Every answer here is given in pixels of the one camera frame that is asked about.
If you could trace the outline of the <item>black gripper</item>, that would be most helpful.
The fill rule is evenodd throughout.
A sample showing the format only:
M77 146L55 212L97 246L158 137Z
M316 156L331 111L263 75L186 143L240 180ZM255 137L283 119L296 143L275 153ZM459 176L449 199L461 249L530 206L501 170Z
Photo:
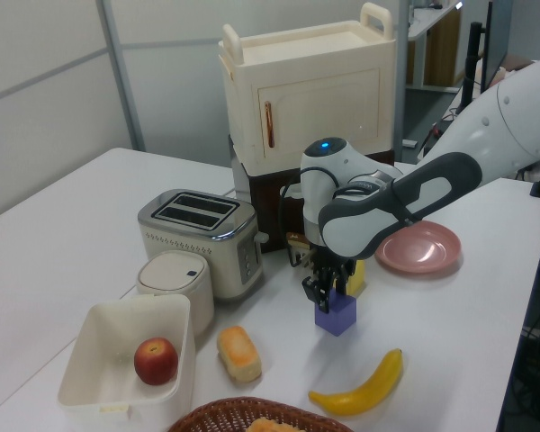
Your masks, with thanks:
M329 313L329 292L335 281L335 289L338 295L347 294L347 282L356 271L356 260L344 256L338 256L327 247L317 247L312 257L312 276L305 277L302 288L307 298L314 302L323 313Z

